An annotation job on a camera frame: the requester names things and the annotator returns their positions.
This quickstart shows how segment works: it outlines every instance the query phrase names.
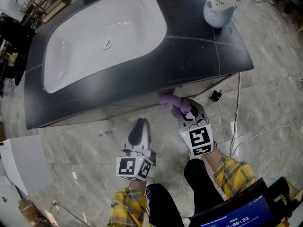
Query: black plug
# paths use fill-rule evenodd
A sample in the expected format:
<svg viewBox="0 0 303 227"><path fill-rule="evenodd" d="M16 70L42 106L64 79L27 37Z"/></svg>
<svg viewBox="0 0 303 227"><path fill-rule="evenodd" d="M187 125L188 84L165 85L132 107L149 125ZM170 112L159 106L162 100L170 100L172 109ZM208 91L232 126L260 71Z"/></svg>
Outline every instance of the black plug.
<svg viewBox="0 0 303 227"><path fill-rule="evenodd" d="M221 90L220 90L220 92L218 92L218 91L215 90L215 91L209 96L209 98L212 99L214 102L218 102L221 96L222 96Z"/></svg>

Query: plaid fabric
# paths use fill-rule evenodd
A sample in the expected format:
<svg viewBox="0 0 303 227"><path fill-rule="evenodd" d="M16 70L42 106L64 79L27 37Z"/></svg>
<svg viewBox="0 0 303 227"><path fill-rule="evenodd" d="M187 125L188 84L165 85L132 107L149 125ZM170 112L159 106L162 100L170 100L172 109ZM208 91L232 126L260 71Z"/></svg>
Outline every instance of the plaid fabric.
<svg viewBox="0 0 303 227"><path fill-rule="evenodd" d="M214 181L230 198L252 185L256 178L250 165L224 155L214 174ZM146 198L141 192L130 187L122 189L116 192L111 206L111 218L107 226L142 227Z"/></svg>
<svg viewBox="0 0 303 227"><path fill-rule="evenodd" d="M141 227L146 208L146 198L138 190L127 187L112 199L111 218L107 226Z"/></svg>
<svg viewBox="0 0 303 227"><path fill-rule="evenodd" d="M250 165L223 155L221 164L214 174L214 181L222 188L227 198L230 198L252 185L256 178Z"/></svg>

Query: sink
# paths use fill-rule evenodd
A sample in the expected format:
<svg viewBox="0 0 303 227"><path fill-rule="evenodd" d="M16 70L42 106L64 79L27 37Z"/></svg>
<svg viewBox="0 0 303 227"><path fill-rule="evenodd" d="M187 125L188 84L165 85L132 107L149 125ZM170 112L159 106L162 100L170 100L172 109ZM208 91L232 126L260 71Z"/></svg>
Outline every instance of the sink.
<svg viewBox="0 0 303 227"><path fill-rule="evenodd" d="M100 0L50 35L43 82L48 93L98 71L148 54L167 26L156 0Z"/></svg>

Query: cable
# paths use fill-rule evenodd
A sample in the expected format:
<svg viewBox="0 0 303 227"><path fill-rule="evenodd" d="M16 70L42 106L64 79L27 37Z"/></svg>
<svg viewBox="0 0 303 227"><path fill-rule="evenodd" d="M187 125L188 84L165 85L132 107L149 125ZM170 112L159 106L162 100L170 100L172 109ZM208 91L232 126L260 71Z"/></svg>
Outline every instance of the cable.
<svg viewBox="0 0 303 227"><path fill-rule="evenodd" d="M189 127L187 127L187 128L185 129L185 131L191 130L191 129L190 129L191 126L194 126L194 125L197 126L197 127L201 127L201 125L200 125L200 122L201 122L201 121L204 121L206 124L208 124L208 123L209 123L209 118L204 117L203 119L200 119L198 122L196 122L196 123L190 125Z"/></svg>
<svg viewBox="0 0 303 227"><path fill-rule="evenodd" d="M147 178L152 179L152 180L153 180L153 184L155 184L155 183L156 183L156 181L155 181L153 178L151 178L150 176L148 176Z"/></svg>
<svg viewBox="0 0 303 227"><path fill-rule="evenodd" d="M79 221L81 221L85 226L90 227L90 226L87 225L85 222L83 222L81 219L79 219L77 216L75 216L74 214L71 213L71 211L72 211L72 212L79 213L78 211L66 209L65 207L62 207L61 205L59 205L58 203L53 203L53 204L52 204L52 207L51 207L50 212L53 210L53 206L56 206L56 205L59 206L59 207L61 207L61 208L63 208L65 211L69 212L69 213L70 213L71 215L73 215L76 219L78 219ZM84 216L86 216L86 217L89 217L89 218L92 218L92 219L95 219L95 220L104 221L104 220L102 220L102 219L98 219L98 218L94 218L94 217L92 217L92 216L86 215L86 214L84 214L84 213L79 213L79 214L82 214L82 215L84 215Z"/></svg>
<svg viewBox="0 0 303 227"><path fill-rule="evenodd" d="M237 28L237 30L239 30L239 24L238 24L238 21L236 20L236 16L235 16L235 14L233 15L233 17L232 17L233 19L234 19L234 21L235 21L235 26L236 26L236 28Z"/></svg>
<svg viewBox="0 0 303 227"><path fill-rule="evenodd" d="M2 80L4 69L5 69L6 65L7 65L7 63L5 63L4 66L3 66L3 70L2 70L2 73L1 73L1 76L0 76L0 81Z"/></svg>
<svg viewBox="0 0 303 227"><path fill-rule="evenodd" d="M151 212L150 212L150 210L149 210L149 208L148 208L148 206L146 205L146 214L148 215L148 218L150 217L150 215L151 215Z"/></svg>
<svg viewBox="0 0 303 227"><path fill-rule="evenodd" d="M296 123L297 125L299 125L299 126L301 127L301 130L303 130L303 126L302 126L301 124L299 124L299 123L297 122L297 120L293 121L292 125L290 125L290 124L285 125L285 126L279 125L278 127L274 128L274 129L268 129L268 130L264 131L263 133L256 134L256 135L254 135L253 137L251 137L249 140L247 140L247 141L245 141L245 142L243 142L243 143L237 145L236 149L234 150L234 152L232 153L231 156L233 156L233 155L235 154L235 152L236 152L236 150L239 148L239 146L241 146L241 145L243 145L243 144L245 144L245 143L248 143L248 142L251 141L253 138L255 138L255 137L259 136L259 135L265 134L265 133L268 132L268 131L275 131L275 130L278 129L278 128L290 127L290 136L292 136L292 135L293 135L293 126L294 126L294 123Z"/></svg>
<svg viewBox="0 0 303 227"><path fill-rule="evenodd" d="M270 2L268 0L260 0L259 2L257 2L256 0L253 0L255 3L261 3L261 2L268 2L270 4Z"/></svg>
<svg viewBox="0 0 303 227"><path fill-rule="evenodd" d="M10 82L11 91L13 92L13 91L15 90L15 86L14 86L15 80L13 80L13 79L8 79L8 78L5 78L5 80L7 80L7 81Z"/></svg>
<svg viewBox="0 0 303 227"><path fill-rule="evenodd" d="M229 156L232 156L232 148L234 141L236 139L236 132L238 131L238 125L237 125L237 119L238 119L238 112L239 112L239 107L240 107L240 91L241 91L241 72L239 72L239 78L238 78L238 98L237 98L237 109L235 113L235 120L234 120L234 125L233 125L233 136L232 136L232 141L231 145L229 148Z"/></svg>

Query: screen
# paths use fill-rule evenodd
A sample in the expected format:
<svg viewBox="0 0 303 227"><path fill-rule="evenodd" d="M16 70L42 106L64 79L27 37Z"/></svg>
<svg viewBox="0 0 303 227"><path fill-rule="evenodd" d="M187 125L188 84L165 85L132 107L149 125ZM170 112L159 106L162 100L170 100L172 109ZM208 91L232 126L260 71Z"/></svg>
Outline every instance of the screen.
<svg viewBox="0 0 303 227"><path fill-rule="evenodd" d="M273 216L263 194L246 205L200 227L257 227L272 220Z"/></svg>

